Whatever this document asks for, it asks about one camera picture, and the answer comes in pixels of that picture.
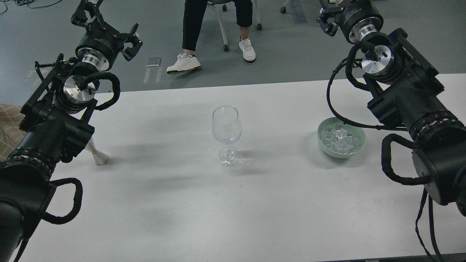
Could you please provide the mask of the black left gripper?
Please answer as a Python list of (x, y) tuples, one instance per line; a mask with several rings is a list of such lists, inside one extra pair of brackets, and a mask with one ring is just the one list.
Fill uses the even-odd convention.
[[(137, 33), (138, 23), (133, 25), (129, 33), (117, 33), (115, 38), (112, 33), (102, 32), (104, 20), (99, 10), (102, 3), (102, 0), (81, 0), (71, 17), (71, 23), (87, 30), (75, 49), (77, 58), (92, 64), (99, 71), (108, 71), (120, 51), (126, 61), (131, 61), (139, 52), (143, 42), (139, 40)], [(123, 44), (126, 43), (132, 46), (123, 49)]]

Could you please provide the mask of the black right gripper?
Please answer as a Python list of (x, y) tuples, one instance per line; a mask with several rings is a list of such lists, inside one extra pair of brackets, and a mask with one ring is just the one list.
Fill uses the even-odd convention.
[(358, 43), (383, 26), (383, 17), (371, 0), (320, 0), (320, 5), (321, 30), (333, 37), (340, 28), (348, 43)]

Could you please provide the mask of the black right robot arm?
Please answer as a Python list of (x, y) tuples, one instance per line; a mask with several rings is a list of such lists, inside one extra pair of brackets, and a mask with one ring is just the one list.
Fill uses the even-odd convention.
[[(320, 1), (317, 23), (334, 36), (340, 29), (352, 48), (333, 71), (327, 86), (327, 103), (343, 124), (354, 127), (406, 131), (411, 140), (391, 133), (381, 145), (384, 174), (402, 185), (423, 185), (416, 220), (424, 206), (429, 210), (429, 229), (434, 262), (444, 262), (435, 237), (433, 203), (455, 203), (465, 215), (466, 129), (438, 99), (444, 85), (438, 70), (407, 40), (398, 28), (381, 32), (383, 17), (371, 0)], [(360, 90), (371, 93), (367, 107), (379, 125), (369, 126), (343, 117), (331, 104), (331, 85), (340, 70)]]

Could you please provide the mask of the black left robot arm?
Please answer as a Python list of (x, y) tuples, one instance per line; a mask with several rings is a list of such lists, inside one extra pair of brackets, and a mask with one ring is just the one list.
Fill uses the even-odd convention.
[(18, 261), (41, 221), (63, 225), (80, 211), (83, 186), (77, 178), (51, 180), (57, 163), (69, 163), (90, 145), (94, 111), (114, 105), (121, 84), (110, 73), (121, 53), (131, 61), (143, 42), (133, 25), (121, 33), (104, 21), (101, 0), (80, 1), (71, 23), (86, 33), (75, 56), (35, 63), (41, 83), (21, 109), (25, 136), (1, 162), (1, 261)]

